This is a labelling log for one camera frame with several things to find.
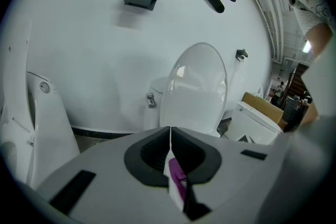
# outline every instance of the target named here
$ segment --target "toilet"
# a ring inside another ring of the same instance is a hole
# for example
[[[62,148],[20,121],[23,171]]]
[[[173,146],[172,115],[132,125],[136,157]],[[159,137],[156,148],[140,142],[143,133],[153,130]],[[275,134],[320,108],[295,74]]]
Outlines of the toilet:
[[[226,138],[233,141],[271,145],[281,128],[270,118],[245,102],[238,102]]]
[[[36,189],[79,149],[55,85],[27,72],[31,26],[16,29],[6,58],[0,151],[13,177]]]
[[[227,92],[226,69],[218,51],[197,43],[182,53],[168,77],[151,82],[143,128],[184,127],[220,137],[216,130]]]

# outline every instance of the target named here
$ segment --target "chrome flush lever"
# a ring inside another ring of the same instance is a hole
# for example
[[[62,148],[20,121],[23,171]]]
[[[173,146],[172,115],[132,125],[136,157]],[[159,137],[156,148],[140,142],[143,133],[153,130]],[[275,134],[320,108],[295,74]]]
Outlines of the chrome flush lever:
[[[147,104],[148,104],[148,107],[150,109],[153,109],[156,107],[155,105],[155,102],[154,102],[154,94],[153,93],[147,93],[146,94],[146,101],[147,101]]]

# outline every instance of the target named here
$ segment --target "urinal flush button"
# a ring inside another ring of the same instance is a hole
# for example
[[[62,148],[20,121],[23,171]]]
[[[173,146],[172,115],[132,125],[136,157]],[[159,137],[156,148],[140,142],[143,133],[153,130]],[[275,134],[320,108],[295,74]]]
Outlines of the urinal flush button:
[[[50,86],[46,82],[41,82],[40,83],[40,89],[44,93],[49,93],[50,92]]]

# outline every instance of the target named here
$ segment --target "white toilet lid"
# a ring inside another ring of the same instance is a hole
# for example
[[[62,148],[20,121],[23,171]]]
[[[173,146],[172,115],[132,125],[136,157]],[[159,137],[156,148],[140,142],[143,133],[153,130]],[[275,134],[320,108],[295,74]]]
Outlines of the white toilet lid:
[[[225,110],[227,75],[218,51],[197,43],[177,60],[162,95],[160,126],[184,127],[208,134]]]
[[[27,132],[34,131],[27,91],[27,54],[31,24],[30,21],[25,21],[16,26],[15,34],[9,41],[11,47],[8,48],[4,71],[4,96],[8,118],[14,119]]]

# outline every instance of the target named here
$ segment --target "ceiling light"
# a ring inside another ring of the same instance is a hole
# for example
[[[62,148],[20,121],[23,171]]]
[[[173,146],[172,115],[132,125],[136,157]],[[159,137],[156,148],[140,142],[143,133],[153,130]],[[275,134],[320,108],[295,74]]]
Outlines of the ceiling light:
[[[305,47],[303,48],[303,52],[308,53],[310,49],[311,49],[311,45],[309,41],[307,41]]]

